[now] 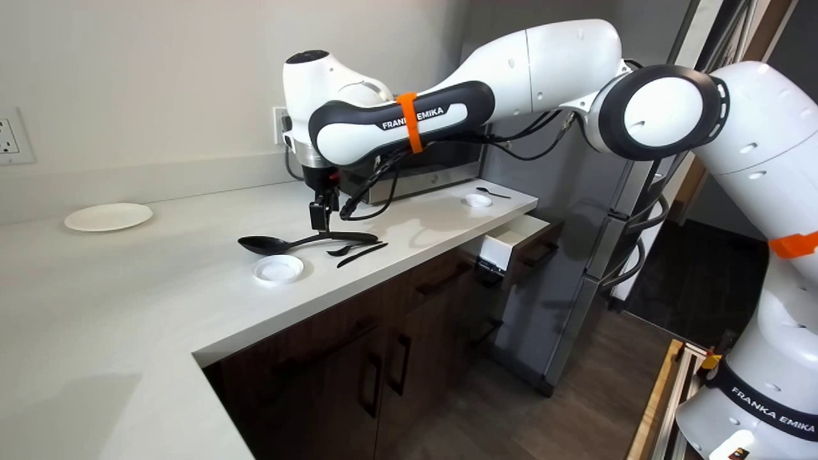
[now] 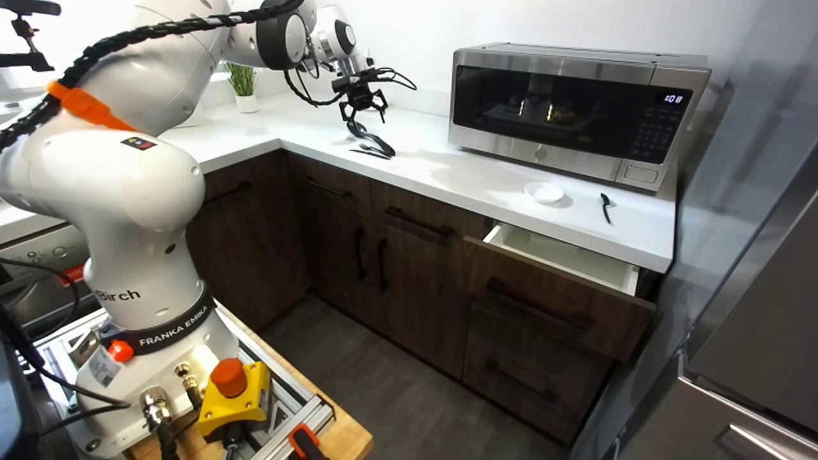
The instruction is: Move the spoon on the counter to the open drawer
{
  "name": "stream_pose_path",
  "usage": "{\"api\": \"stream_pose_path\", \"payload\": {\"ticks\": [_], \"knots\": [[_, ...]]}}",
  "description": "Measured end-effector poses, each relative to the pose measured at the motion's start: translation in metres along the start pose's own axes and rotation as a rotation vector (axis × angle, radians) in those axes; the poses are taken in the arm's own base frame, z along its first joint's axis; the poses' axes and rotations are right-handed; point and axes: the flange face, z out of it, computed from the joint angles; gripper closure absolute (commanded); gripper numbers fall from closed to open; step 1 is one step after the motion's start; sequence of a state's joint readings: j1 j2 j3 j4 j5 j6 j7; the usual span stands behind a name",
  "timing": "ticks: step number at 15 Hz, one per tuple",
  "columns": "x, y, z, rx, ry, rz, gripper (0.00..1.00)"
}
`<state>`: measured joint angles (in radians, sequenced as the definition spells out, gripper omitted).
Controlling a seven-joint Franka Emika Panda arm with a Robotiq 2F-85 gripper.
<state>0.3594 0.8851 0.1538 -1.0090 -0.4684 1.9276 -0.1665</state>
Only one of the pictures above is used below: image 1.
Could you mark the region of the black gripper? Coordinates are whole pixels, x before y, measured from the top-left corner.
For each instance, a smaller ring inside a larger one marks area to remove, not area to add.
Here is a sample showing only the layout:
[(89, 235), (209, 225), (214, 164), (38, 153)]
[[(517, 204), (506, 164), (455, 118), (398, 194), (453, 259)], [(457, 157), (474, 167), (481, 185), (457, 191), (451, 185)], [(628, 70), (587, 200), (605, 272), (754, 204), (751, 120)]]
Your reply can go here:
[(329, 168), (305, 167), (305, 181), (314, 191), (314, 200), (310, 203), (311, 231), (329, 231), (332, 213), (340, 213), (340, 210), (354, 213), (357, 207), (356, 198), (347, 198), (347, 203), (340, 203), (346, 179), (347, 179), (347, 172), (338, 167), (329, 167)]

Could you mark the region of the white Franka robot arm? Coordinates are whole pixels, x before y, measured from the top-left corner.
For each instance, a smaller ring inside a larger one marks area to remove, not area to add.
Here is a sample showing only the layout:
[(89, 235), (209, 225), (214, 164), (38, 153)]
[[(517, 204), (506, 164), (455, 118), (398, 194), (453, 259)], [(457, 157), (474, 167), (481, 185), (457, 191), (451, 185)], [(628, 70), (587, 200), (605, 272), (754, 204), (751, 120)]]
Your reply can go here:
[(633, 162), (697, 157), (770, 262), (751, 320), (674, 424), (706, 460), (818, 460), (818, 104), (774, 67), (633, 70), (616, 28), (582, 19), (493, 39), (405, 94), (325, 48), (299, 52), (283, 62), (283, 103), (314, 225), (338, 210), (338, 168), (527, 116), (575, 116), (599, 158), (587, 181), (609, 191)]

